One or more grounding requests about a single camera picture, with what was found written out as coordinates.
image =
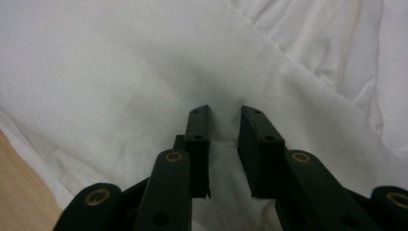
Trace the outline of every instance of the black plastic part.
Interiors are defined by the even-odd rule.
[[[100,204],[87,204],[90,193],[103,190],[109,192],[107,199]],[[102,192],[95,193],[95,200],[103,197]],[[54,231],[108,231],[115,230],[120,217],[118,211],[121,190],[112,184],[95,184],[80,191],[58,220]]]
[[[276,203],[284,230],[381,230],[314,155],[291,150],[284,159]]]
[[[118,228],[116,230],[132,229],[138,217],[139,206],[148,182],[149,178],[146,178],[122,193],[122,202],[120,204],[122,220],[117,225]]]
[[[370,203],[370,200],[360,194],[358,194],[357,192],[348,190],[346,188],[344,188],[345,190],[348,191],[348,193],[353,197],[353,199],[364,209],[366,210],[367,213],[370,213],[370,211],[372,211],[372,206]]]
[[[182,146],[179,136],[175,146]],[[203,106],[190,111],[184,148],[191,156],[191,197],[211,197],[208,158],[210,150],[210,107]]]
[[[177,135],[176,136],[176,140],[174,141],[173,148],[186,149],[186,146],[184,145],[184,135]]]
[[[408,230],[408,192],[398,187],[378,187],[370,198],[374,218],[384,230]]]
[[[170,149],[157,157],[134,231],[191,230],[190,161],[189,153],[182,149]]]
[[[275,198],[285,141],[265,114],[242,107],[238,153],[252,196]]]

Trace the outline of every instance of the white sheet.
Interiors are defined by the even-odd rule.
[[[406,6],[3,1],[0,128],[64,208],[95,182],[144,179],[188,111],[209,104],[213,199],[193,202],[193,230],[275,230],[237,155],[241,105],[345,187],[408,189]]]

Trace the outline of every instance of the wooden table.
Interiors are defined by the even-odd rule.
[[[52,230],[61,210],[0,132],[0,230]]]

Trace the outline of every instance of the circular hole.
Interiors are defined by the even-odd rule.
[[[396,206],[408,209],[408,196],[398,192],[388,192],[387,198]]]
[[[166,225],[170,221],[167,214],[157,214],[153,218],[153,223],[158,226]]]
[[[304,153],[300,153],[300,152],[296,152],[292,155],[292,158],[294,158],[296,161],[298,162],[302,162],[302,163],[308,163],[310,162],[312,159],[310,158],[310,156],[304,154]]]
[[[275,140],[275,138],[273,136],[265,136],[265,139],[267,139],[267,141]]]
[[[183,155],[179,152],[170,152],[165,155],[168,162],[178,162],[183,159]]]
[[[111,192],[107,189],[97,189],[87,194],[85,203],[88,206],[97,206],[107,201],[111,196]]]
[[[342,219],[342,223],[347,227],[350,227],[353,229],[357,229],[360,227],[360,224],[355,218],[352,218],[350,216],[341,216],[340,218]]]
[[[101,200],[104,196],[105,196],[104,192],[96,192],[96,193],[92,194],[89,199],[92,202],[96,202],[98,200]]]

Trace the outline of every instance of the white cloth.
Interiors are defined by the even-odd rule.
[[[0,128],[64,208],[93,183],[124,190],[147,177],[188,111],[208,104],[213,198],[193,201],[192,230],[276,230],[273,201],[250,198],[236,151],[241,105],[345,187],[408,189],[404,7],[2,1]]]

